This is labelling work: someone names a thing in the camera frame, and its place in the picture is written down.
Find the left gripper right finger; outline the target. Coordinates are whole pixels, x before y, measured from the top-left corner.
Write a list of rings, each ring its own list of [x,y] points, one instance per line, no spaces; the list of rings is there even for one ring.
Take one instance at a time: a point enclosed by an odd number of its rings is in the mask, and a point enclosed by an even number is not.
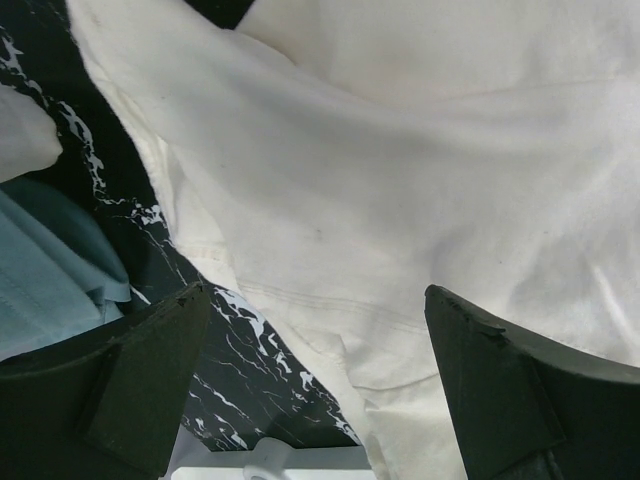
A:
[[[426,289],[425,318],[468,478],[638,478],[638,368],[436,285]]]

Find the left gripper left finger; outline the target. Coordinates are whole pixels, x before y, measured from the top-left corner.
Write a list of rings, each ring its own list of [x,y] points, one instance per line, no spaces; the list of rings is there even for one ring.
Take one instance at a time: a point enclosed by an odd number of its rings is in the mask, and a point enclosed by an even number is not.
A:
[[[2,478],[164,476],[209,317],[195,283],[2,361]]]

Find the white t shirt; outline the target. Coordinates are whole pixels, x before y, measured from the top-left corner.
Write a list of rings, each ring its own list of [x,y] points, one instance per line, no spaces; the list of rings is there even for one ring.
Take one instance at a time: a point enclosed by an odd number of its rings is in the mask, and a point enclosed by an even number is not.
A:
[[[460,479],[443,286],[639,362],[635,1],[71,1],[175,248],[337,399],[380,479]]]

